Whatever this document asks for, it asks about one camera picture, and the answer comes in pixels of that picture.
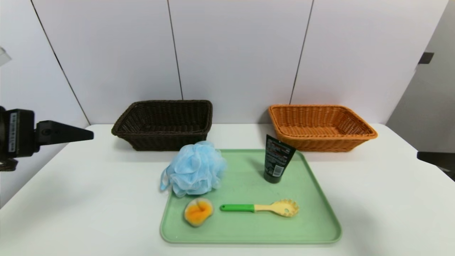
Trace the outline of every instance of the orange wicker basket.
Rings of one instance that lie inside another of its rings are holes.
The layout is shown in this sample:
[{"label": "orange wicker basket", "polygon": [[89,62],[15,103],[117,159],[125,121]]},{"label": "orange wicker basket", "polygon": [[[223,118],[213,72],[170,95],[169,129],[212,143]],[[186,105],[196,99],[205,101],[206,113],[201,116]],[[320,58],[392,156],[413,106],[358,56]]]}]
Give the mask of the orange wicker basket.
[{"label": "orange wicker basket", "polygon": [[300,151],[348,152],[378,136],[361,117],[338,105],[272,105],[278,139]]}]

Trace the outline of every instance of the pasta server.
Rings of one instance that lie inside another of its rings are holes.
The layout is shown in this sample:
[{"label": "pasta server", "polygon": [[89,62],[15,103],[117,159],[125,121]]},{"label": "pasta server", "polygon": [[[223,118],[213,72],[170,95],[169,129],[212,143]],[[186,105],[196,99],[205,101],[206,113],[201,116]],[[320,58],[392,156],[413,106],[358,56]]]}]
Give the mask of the pasta server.
[{"label": "pasta server", "polygon": [[276,201],[271,205],[222,205],[221,211],[272,211],[284,217],[292,217],[298,213],[298,205],[290,199]]}]

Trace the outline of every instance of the basket rim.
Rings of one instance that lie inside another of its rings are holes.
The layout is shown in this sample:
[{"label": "basket rim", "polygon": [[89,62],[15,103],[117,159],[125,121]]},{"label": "basket rim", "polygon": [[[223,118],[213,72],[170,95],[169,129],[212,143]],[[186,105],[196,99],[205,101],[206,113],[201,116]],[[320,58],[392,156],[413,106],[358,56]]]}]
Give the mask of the basket rim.
[{"label": "basket rim", "polygon": [[[302,134],[302,135],[295,135],[285,133],[281,130],[281,127],[278,125],[276,121],[276,117],[272,112],[274,108],[343,108],[349,113],[351,113],[355,118],[361,121],[367,128],[371,131],[368,134],[337,134],[337,135],[311,135],[311,134]],[[378,133],[365,121],[363,120],[358,114],[356,114],[352,109],[342,106],[342,105],[318,105],[318,104],[304,104],[304,105],[289,105],[289,104],[275,104],[271,105],[268,108],[268,113],[270,118],[272,119],[273,126],[277,133],[280,133],[281,136],[287,138],[301,138],[301,139],[312,139],[312,140],[370,140],[374,139],[378,136]]]},{"label": "basket rim", "polygon": [[[209,116],[207,121],[205,122],[205,127],[202,129],[199,129],[197,131],[191,131],[191,132],[120,132],[118,129],[122,126],[123,122],[125,121],[125,117],[133,110],[133,108],[136,105],[139,104],[144,104],[144,103],[170,103],[170,104],[187,104],[187,103],[195,103],[195,102],[202,102],[206,103],[209,109]],[[147,101],[138,101],[132,103],[124,112],[123,114],[117,119],[115,122],[114,126],[112,127],[111,133],[115,136],[122,136],[122,137],[131,137],[131,135],[134,136],[163,136],[163,135],[182,135],[182,136],[187,136],[187,135],[205,135],[210,131],[210,128],[212,127],[212,115],[213,115],[213,105],[209,100],[147,100]]]}]

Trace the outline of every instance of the white wall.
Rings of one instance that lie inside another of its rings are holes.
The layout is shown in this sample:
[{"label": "white wall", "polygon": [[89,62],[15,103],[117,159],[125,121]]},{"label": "white wall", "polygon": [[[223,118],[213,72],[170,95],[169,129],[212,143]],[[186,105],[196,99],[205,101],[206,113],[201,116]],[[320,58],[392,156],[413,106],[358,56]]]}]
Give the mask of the white wall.
[{"label": "white wall", "polygon": [[434,52],[417,72],[387,122],[420,151],[455,153],[455,1],[449,1],[428,44]]},{"label": "white wall", "polygon": [[289,104],[312,0],[169,2],[183,99],[207,99],[214,123],[269,123]]},{"label": "white wall", "polygon": [[[85,128],[88,122],[52,53],[31,2],[1,0],[0,14],[0,45],[12,58],[0,68],[0,104],[6,109],[33,110],[36,122],[54,120]],[[32,157],[19,159],[16,171],[1,172],[0,207],[63,146],[42,147]]]},{"label": "white wall", "polygon": [[[92,123],[147,99],[209,99],[215,123],[267,122],[293,91],[310,0],[34,0]],[[447,0],[315,0],[293,104],[385,123]]]},{"label": "white wall", "polygon": [[447,0],[315,0],[292,104],[341,104],[385,123]]},{"label": "white wall", "polygon": [[182,99],[166,0],[33,0],[91,123],[135,101]]}]

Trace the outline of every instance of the green tray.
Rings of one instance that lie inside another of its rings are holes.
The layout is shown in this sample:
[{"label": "green tray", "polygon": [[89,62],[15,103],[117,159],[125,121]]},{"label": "green tray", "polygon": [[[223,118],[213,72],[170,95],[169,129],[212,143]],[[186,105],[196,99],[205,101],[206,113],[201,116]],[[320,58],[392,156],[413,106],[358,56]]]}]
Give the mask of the green tray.
[{"label": "green tray", "polygon": [[[222,187],[202,197],[213,203],[214,213],[197,228],[183,218],[186,205],[196,196],[178,198],[172,193],[161,222],[161,235],[170,243],[317,244],[341,237],[341,226],[311,172],[305,157],[295,152],[277,184],[264,180],[265,150],[221,150],[228,168]],[[299,213],[282,217],[271,212],[222,212],[222,204],[269,205],[293,199]]]}]

